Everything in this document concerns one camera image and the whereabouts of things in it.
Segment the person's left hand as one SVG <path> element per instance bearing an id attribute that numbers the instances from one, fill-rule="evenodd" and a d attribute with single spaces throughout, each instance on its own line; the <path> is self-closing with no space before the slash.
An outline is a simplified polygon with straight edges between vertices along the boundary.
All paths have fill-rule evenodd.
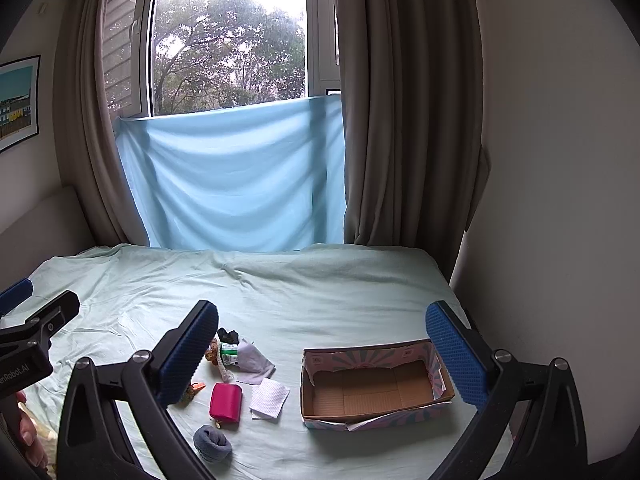
<path id="1" fill-rule="evenodd" d="M 37 429 L 28 414 L 22 408 L 18 410 L 21 416 L 20 437 L 22 443 L 25 445 L 23 454 L 32 466 L 46 470 L 48 466 L 48 456 L 39 440 Z"/>

